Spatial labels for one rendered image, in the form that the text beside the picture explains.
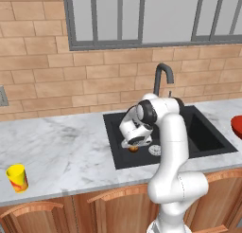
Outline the white round sink drain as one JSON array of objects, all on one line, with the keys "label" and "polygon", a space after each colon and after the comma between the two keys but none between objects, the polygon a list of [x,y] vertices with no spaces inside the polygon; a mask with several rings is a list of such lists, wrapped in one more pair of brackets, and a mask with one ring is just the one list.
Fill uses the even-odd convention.
[{"label": "white round sink drain", "polygon": [[159,156],[161,154],[161,147],[159,145],[152,145],[148,148],[150,154]]}]

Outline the red bowl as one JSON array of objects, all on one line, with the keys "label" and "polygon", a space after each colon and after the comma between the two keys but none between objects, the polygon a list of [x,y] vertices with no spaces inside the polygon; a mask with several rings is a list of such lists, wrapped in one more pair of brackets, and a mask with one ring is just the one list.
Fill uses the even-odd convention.
[{"label": "red bowl", "polygon": [[242,115],[241,116],[234,116],[231,119],[231,126],[233,132],[242,139]]}]

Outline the yellow cup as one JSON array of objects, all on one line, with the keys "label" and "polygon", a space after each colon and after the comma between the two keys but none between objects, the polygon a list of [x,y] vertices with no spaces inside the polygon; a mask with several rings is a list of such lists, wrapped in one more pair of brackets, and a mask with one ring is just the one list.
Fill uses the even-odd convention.
[{"label": "yellow cup", "polygon": [[22,164],[11,165],[6,170],[6,176],[9,179],[13,189],[17,192],[23,192],[28,188],[25,166]]}]

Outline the grey framed window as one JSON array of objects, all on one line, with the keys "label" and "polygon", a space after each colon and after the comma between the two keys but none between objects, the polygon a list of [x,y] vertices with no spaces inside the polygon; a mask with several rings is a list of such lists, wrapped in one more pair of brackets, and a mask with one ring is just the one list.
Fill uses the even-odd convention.
[{"label": "grey framed window", "polygon": [[242,44],[242,0],[64,0],[74,50]]}]

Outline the dark grey tap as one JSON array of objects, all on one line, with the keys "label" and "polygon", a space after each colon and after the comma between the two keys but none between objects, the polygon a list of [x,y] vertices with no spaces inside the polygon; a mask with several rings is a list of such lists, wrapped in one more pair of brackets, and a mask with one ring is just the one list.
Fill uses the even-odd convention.
[{"label": "dark grey tap", "polygon": [[156,96],[159,95],[162,72],[165,72],[166,82],[168,84],[171,84],[174,82],[174,75],[171,67],[165,63],[159,63],[156,67],[155,81],[154,81],[154,88],[153,88],[153,93]]}]

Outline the wooden cupboard door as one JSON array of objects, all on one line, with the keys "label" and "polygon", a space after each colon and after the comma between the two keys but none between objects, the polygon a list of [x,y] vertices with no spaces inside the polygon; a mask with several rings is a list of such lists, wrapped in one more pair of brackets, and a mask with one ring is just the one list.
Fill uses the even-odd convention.
[{"label": "wooden cupboard door", "polygon": [[[51,211],[29,212],[18,217],[12,213],[0,218],[3,233],[78,233],[72,198],[70,196],[36,202],[52,202],[63,205]],[[0,207],[0,215],[16,206]]]},{"label": "wooden cupboard door", "polygon": [[192,233],[242,233],[242,178],[209,183],[184,216]]},{"label": "wooden cupboard door", "polygon": [[79,233],[147,233],[159,207],[147,194],[129,195],[110,201],[87,201],[111,189],[82,193],[73,197]]}]

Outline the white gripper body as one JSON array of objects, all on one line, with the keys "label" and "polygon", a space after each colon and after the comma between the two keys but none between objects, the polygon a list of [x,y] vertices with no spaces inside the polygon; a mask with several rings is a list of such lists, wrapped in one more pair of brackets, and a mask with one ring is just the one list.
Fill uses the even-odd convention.
[{"label": "white gripper body", "polygon": [[124,139],[121,142],[121,146],[124,149],[127,149],[129,147],[144,147],[144,146],[148,146],[151,142],[152,142],[152,138],[150,136],[148,136],[147,138],[144,138],[143,136],[138,136],[138,137],[134,137],[130,141],[127,141],[126,139]]}]

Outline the black sink basin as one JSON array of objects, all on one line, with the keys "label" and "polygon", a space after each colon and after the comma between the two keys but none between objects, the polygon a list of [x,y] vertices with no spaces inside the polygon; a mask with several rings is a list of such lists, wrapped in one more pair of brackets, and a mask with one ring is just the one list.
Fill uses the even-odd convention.
[{"label": "black sink basin", "polygon": [[[121,146],[124,137],[119,131],[119,124],[124,114],[103,116],[115,168],[121,170],[159,163],[161,156],[152,155],[148,151],[149,146],[140,147],[137,152]],[[194,105],[182,108],[181,116],[186,126],[190,158],[236,152],[236,148]]]}]

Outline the grey wall socket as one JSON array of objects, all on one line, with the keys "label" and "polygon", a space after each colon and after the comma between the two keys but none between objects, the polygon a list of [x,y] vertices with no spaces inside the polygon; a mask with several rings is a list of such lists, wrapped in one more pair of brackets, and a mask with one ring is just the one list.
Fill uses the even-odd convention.
[{"label": "grey wall socket", "polygon": [[0,106],[8,106],[9,101],[3,85],[0,85]]}]

